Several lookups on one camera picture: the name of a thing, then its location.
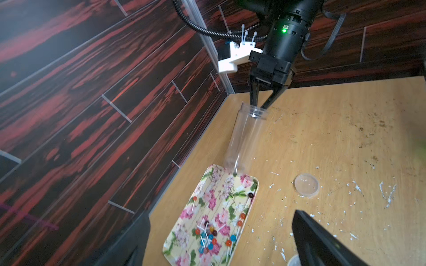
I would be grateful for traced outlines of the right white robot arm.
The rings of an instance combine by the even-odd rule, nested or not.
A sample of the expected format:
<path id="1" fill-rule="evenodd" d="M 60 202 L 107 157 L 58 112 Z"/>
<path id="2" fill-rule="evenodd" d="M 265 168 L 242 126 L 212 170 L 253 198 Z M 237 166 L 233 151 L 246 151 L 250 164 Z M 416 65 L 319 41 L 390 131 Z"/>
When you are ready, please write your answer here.
<path id="1" fill-rule="evenodd" d="M 262 52 L 251 52 L 250 104 L 258 104 L 261 88 L 272 91 L 262 104 L 268 109 L 288 88 L 287 80 L 294 74 L 292 65 L 301 51 L 309 29 L 323 1 L 236 1 L 243 9 L 256 13 L 269 27 Z"/>

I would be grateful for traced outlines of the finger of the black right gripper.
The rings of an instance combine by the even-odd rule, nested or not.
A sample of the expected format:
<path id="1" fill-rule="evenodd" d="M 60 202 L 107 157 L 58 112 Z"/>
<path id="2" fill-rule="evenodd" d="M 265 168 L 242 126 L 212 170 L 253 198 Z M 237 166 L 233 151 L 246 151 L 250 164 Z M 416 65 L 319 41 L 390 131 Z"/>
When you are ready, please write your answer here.
<path id="1" fill-rule="evenodd" d="M 265 110 L 268 109 L 287 89 L 288 89 L 288 85 L 272 84 L 271 85 L 272 94 L 262 104 L 261 108 Z"/>
<path id="2" fill-rule="evenodd" d="M 260 91 L 260 84 L 256 78 L 250 79 L 250 105 L 258 106 L 258 94 Z"/>

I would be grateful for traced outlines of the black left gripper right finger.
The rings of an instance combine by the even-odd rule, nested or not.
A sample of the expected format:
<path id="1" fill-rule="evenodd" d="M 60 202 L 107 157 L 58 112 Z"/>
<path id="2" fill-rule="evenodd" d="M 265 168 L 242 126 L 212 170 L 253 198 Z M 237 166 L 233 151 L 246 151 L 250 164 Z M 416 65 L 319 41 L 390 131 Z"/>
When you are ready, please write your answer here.
<path id="1" fill-rule="evenodd" d="M 365 266 L 367 264 L 305 211 L 295 211 L 292 230 L 298 257 L 303 266 Z"/>

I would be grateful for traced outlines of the clear plastic jar lid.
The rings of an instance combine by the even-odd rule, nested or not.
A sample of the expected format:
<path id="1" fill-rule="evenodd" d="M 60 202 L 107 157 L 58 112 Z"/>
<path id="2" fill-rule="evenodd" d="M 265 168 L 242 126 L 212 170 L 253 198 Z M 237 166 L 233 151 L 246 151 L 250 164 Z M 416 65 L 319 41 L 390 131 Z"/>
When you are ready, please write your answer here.
<path id="1" fill-rule="evenodd" d="M 310 174 L 300 174 L 294 180 L 296 191 L 304 197 L 314 197 L 321 188 L 318 179 Z"/>

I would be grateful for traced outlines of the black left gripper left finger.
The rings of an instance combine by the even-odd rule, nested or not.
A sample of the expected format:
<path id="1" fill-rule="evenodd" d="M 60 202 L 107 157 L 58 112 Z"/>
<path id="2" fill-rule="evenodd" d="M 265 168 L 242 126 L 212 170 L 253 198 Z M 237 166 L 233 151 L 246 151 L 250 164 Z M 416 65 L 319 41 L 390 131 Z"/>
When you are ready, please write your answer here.
<path id="1" fill-rule="evenodd" d="M 94 251 L 80 265 L 140 266 L 143 263 L 149 234 L 149 214 L 143 212 L 120 233 Z"/>

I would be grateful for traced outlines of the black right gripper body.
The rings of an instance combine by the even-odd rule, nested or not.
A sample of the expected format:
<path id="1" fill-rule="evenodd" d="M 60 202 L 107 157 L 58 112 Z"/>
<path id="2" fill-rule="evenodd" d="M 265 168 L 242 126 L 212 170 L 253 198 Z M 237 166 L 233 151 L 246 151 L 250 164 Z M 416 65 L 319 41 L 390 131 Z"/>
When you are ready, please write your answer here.
<path id="1" fill-rule="evenodd" d="M 290 62 L 256 51 L 251 51 L 248 59 L 255 64 L 250 70 L 250 87 L 253 87 L 254 84 L 267 88 L 291 85 L 295 71 Z"/>

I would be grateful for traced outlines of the clear plastic candy jar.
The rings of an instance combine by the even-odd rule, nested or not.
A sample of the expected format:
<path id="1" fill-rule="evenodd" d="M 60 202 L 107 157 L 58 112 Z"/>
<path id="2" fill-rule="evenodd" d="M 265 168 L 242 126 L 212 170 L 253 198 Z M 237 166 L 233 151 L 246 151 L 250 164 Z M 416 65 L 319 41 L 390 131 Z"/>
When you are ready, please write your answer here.
<path id="1" fill-rule="evenodd" d="M 241 104 L 224 158 L 224 167 L 233 174 L 248 173 L 267 116 L 265 109 L 247 103 Z"/>

